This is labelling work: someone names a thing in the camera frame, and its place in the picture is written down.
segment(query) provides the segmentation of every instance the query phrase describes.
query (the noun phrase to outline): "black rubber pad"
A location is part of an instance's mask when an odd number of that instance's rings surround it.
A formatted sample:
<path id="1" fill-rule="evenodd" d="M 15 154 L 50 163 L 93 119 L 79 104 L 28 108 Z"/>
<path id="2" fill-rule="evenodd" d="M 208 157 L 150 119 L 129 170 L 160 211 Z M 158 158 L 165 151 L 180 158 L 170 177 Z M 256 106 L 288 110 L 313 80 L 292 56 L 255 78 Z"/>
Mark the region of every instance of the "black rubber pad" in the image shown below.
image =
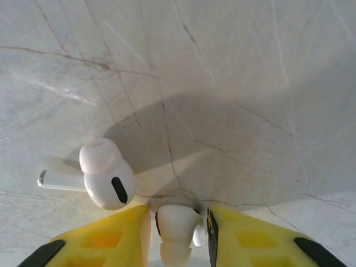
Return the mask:
<path id="1" fill-rule="evenodd" d="M 40 246 L 18 267 L 45 267 L 65 244 L 66 242 L 64 240 L 55 240 L 46 245 Z"/>
<path id="2" fill-rule="evenodd" d="M 156 212 L 155 220 L 156 220 L 156 227 L 157 227 L 158 234 L 161 236 L 160 227 L 158 225 L 158 211 Z"/>
<path id="3" fill-rule="evenodd" d="M 294 242 L 319 267 L 346 267 L 345 264 L 317 242 L 306 238 L 295 238 Z"/>
<path id="4" fill-rule="evenodd" d="M 118 199 L 121 201 L 121 203 L 126 204 L 127 203 L 127 193 L 125 188 L 122 185 L 121 180 L 118 177 L 114 177 L 111 179 L 111 184 L 113 188 L 115 189 L 116 195 Z"/>
<path id="5" fill-rule="evenodd" d="M 209 235 L 210 266 L 216 267 L 217 250 L 219 244 L 219 226 L 211 210 L 207 210 L 207 234 Z"/>

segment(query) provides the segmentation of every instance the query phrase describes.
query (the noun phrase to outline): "earbud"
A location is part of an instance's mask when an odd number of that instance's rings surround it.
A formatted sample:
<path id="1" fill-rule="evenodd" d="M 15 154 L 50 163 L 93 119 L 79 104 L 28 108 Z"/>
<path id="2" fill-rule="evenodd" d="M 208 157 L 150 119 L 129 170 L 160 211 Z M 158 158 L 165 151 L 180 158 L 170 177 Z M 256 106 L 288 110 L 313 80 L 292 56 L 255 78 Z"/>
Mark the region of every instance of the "earbud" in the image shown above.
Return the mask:
<path id="1" fill-rule="evenodd" d="M 84 176 L 42 172 L 38 185 L 43 188 L 86 190 L 96 205 L 106 210 L 126 206 L 136 193 L 136 178 L 128 163 L 109 139 L 101 138 L 83 145 L 79 162 Z"/>
<path id="2" fill-rule="evenodd" d="M 202 216 L 194 209 L 180 205 L 164 205 L 156 213 L 156 226 L 161 236 L 161 260 L 166 266 L 186 266 L 193 236 L 200 246 L 197 229 Z"/>

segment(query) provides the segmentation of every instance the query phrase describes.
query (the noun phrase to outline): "marble surface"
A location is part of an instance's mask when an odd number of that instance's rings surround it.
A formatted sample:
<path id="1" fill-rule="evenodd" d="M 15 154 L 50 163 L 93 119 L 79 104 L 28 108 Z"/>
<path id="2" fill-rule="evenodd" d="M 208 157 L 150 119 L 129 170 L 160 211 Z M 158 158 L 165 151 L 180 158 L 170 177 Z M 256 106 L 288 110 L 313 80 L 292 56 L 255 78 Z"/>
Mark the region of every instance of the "marble surface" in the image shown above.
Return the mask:
<path id="1" fill-rule="evenodd" d="M 101 136 L 138 201 L 231 206 L 356 266 L 355 1 L 0 3 L 1 266 L 110 214 L 36 184 Z"/>

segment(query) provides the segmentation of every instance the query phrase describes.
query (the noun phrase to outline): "earbud stem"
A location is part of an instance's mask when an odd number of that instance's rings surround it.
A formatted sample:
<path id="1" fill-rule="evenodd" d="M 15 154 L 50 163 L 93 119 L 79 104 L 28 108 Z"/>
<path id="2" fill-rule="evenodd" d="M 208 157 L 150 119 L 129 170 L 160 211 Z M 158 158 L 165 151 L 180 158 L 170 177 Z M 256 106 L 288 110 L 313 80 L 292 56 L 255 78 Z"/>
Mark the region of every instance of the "earbud stem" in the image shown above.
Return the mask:
<path id="1" fill-rule="evenodd" d="M 45 189 L 86 192 L 82 174 L 65 174 L 44 170 L 41 172 L 37 184 Z"/>

